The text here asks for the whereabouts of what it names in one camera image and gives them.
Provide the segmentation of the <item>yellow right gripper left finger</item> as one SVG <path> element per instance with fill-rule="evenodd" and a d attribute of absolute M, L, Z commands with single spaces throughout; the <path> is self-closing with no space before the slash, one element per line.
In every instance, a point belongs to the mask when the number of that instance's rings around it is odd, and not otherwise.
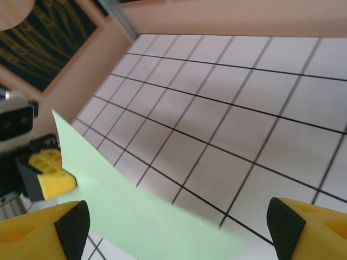
<path fill-rule="evenodd" d="M 86 201 L 1 221 L 1 259 L 81 259 L 89 233 Z"/>

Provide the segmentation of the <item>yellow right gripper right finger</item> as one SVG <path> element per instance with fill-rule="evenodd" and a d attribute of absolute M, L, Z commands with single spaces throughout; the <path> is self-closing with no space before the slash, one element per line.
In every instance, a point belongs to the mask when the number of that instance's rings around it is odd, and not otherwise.
<path fill-rule="evenodd" d="M 273 197 L 267 226 L 279 259 L 346 259 L 346 213 Z"/>

